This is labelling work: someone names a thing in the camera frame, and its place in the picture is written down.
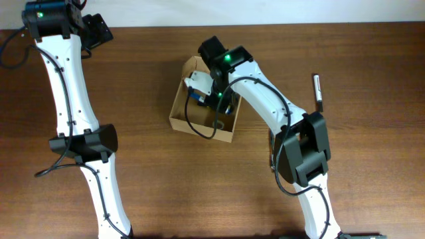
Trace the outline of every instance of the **green indicator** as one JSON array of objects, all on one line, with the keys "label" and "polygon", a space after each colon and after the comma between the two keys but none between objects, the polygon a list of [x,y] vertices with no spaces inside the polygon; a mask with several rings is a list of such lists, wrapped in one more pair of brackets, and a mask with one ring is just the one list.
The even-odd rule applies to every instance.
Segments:
[{"label": "green indicator", "polygon": [[225,61],[230,61],[230,60],[232,60],[232,58],[230,57],[229,54],[227,54],[226,56],[224,56],[224,60]]}]

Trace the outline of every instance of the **brown table surface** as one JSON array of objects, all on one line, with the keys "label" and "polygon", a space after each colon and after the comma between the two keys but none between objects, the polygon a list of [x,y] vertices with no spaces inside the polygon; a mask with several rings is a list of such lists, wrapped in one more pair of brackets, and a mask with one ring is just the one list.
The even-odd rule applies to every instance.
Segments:
[{"label": "brown table surface", "polygon": [[[298,199],[270,172],[268,128],[243,102],[232,143],[173,131],[181,67],[203,40],[243,44],[293,103],[314,110],[321,75],[332,150],[329,194],[344,232],[425,234],[425,23],[112,29],[83,61],[93,110],[118,131],[116,175],[135,235],[303,232]],[[3,42],[11,31],[0,31]],[[29,36],[3,60],[18,61]],[[57,158],[55,107],[41,57],[0,69],[0,237],[96,238],[77,169],[33,174]]]}]

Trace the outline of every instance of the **marker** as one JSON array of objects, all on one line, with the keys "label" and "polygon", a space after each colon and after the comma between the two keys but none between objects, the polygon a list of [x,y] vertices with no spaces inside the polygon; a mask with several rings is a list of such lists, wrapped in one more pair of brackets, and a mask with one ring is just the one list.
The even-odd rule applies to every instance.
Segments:
[{"label": "marker", "polygon": [[323,112],[323,101],[321,99],[320,79],[318,74],[313,75],[313,81],[314,92],[316,95],[316,110],[319,112]]}]

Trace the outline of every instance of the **white backdrop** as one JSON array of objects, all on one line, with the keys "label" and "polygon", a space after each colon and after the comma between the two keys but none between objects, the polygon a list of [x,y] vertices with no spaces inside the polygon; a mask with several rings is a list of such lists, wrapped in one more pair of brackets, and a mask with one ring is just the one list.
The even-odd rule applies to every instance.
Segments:
[{"label": "white backdrop", "polygon": [[[0,0],[0,29],[22,26],[25,0]],[[425,21],[425,0],[88,0],[110,27]]]}]

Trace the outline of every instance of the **cardboard box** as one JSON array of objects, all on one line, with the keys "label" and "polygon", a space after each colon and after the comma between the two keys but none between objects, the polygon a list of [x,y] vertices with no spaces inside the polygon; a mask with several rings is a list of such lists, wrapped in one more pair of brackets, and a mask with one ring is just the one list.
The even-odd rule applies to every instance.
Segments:
[{"label": "cardboard box", "polygon": [[[194,70],[209,73],[208,67],[199,56],[192,56],[183,65],[180,85],[177,90],[177,94],[174,99],[173,108],[169,116],[171,127],[174,130],[183,131],[186,133],[192,133],[197,135],[187,124],[185,119],[185,102],[187,98],[187,87],[184,83],[184,79],[189,77]],[[233,112],[226,116],[224,114],[218,115],[218,120],[224,123],[223,130],[217,129],[213,139],[218,139],[225,142],[232,142],[234,126],[236,125],[236,119],[238,118],[239,107],[242,98],[239,97],[238,106]],[[187,116],[192,123],[192,126],[200,133],[210,136],[213,133],[213,121],[215,117],[215,111],[207,108],[198,106],[195,99],[190,99],[187,105]]]}]

